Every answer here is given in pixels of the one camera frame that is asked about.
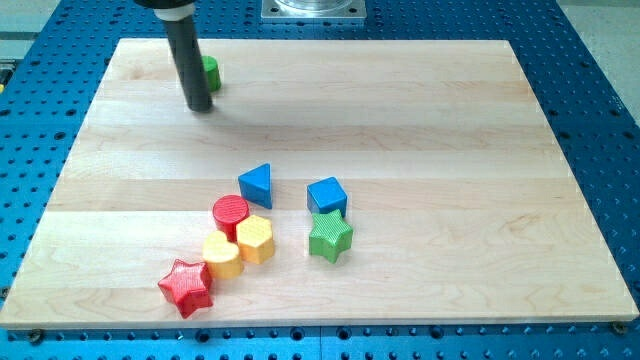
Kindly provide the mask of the black cylindrical robot pusher arm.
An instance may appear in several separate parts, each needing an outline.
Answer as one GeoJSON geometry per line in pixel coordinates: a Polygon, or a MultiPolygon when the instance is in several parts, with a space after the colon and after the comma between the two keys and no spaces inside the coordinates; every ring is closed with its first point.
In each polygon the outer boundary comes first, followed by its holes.
{"type": "Polygon", "coordinates": [[[194,0],[134,0],[150,9],[162,22],[178,73],[187,107],[194,112],[206,113],[213,103],[208,80],[201,59],[193,15],[194,0]]]}

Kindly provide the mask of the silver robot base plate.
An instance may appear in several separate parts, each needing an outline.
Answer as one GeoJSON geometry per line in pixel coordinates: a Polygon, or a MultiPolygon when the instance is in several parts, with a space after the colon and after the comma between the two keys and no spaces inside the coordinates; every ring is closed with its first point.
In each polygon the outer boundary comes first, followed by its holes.
{"type": "Polygon", "coordinates": [[[263,0],[261,18],[276,19],[364,19],[365,0],[263,0]]]}

